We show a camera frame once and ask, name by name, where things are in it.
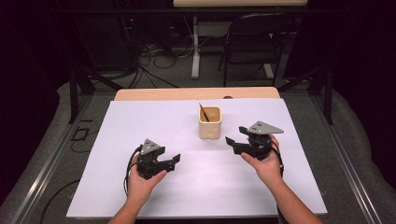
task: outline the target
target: office chair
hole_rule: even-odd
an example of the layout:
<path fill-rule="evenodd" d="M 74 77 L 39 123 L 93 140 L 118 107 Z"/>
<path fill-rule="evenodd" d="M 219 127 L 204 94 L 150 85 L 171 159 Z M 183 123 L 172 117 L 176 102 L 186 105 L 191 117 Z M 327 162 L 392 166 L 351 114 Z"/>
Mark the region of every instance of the office chair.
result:
<path fill-rule="evenodd" d="M 277 70 L 283 50 L 283 40 L 295 27 L 289 14 L 253 13 L 237 18 L 228 29 L 219 68 L 224 62 L 223 86 L 227 83 L 228 64 L 276 63 L 272 80 L 275 86 Z"/>

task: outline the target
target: white paper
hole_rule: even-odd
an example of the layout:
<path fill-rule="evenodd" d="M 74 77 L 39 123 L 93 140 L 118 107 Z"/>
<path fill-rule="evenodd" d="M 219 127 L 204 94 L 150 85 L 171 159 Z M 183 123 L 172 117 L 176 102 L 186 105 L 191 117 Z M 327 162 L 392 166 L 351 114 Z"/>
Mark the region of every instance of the white paper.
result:
<path fill-rule="evenodd" d="M 221 108 L 220 139 L 199 137 L 199 103 Z M 285 164 L 284 179 L 315 214 L 326 214 L 283 99 L 258 98 L 111 102 L 67 216 L 113 217 L 126 199 L 122 182 L 128 160 L 147 138 L 165 147 L 159 161 L 179 153 L 181 158 L 138 217 L 276 216 L 268 188 L 225 142 L 227 136 L 247 143 L 238 128 L 248 128 L 258 120 L 284 130 L 275 134 Z"/>

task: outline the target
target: cup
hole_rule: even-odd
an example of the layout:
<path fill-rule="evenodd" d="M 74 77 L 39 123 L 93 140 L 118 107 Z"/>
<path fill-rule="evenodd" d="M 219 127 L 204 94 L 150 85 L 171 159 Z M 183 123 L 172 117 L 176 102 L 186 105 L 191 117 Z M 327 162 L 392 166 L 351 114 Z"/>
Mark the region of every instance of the cup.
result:
<path fill-rule="evenodd" d="M 204 111 L 199 109 L 199 136 L 202 139 L 220 138 L 221 110 L 218 106 L 204 106 Z"/>

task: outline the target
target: forearm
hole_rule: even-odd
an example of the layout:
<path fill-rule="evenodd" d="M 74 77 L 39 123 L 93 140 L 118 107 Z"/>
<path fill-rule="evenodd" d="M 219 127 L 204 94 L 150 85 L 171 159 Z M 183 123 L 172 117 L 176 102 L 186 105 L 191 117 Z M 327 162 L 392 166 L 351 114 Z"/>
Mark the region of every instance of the forearm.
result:
<path fill-rule="evenodd" d="M 108 222 L 109 224 L 133 224 L 143 205 L 126 202 L 120 211 Z"/>
<path fill-rule="evenodd" d="M 268 188 L 274 195 L 282 215 L 290 224 L 322 223 L 283 180 L 276 181 Z"/>

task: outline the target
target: human hand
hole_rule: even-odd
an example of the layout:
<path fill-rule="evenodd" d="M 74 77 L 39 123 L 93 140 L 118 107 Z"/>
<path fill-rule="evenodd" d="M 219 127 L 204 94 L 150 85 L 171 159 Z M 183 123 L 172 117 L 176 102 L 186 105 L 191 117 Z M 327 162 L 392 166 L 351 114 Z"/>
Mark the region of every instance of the human hand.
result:
<path fill-rule="evenodd" d="M 270 137 L 271 141 L 273 142 L 272 147 L 275 150 L 279 150 L 279 143 L 277 142 L 276 138 L 271 134 Z M 270 188 L 272 184 L 275 184 L 277 181 L 282 181 L 279 158 L 273 150 L 271 150 L 268 157 L 262 161 L 256 160 L 245 152 L 241 154 L 241 157 L 256 170 L 260 180 L 268 188 Z"/>
<path fill-rule="evenodd" d="M 131 164 L 131 173 L 128 178 L 128 197 L 127 203 L 134 203 L 143 206 L 148 200 L 154 187 L 166 176 L 166 171 L 163 170 L 150 179 L 145 179 L 140 176 L 137 171 L 137 160 L 139 155 L 135 156 Z"/>

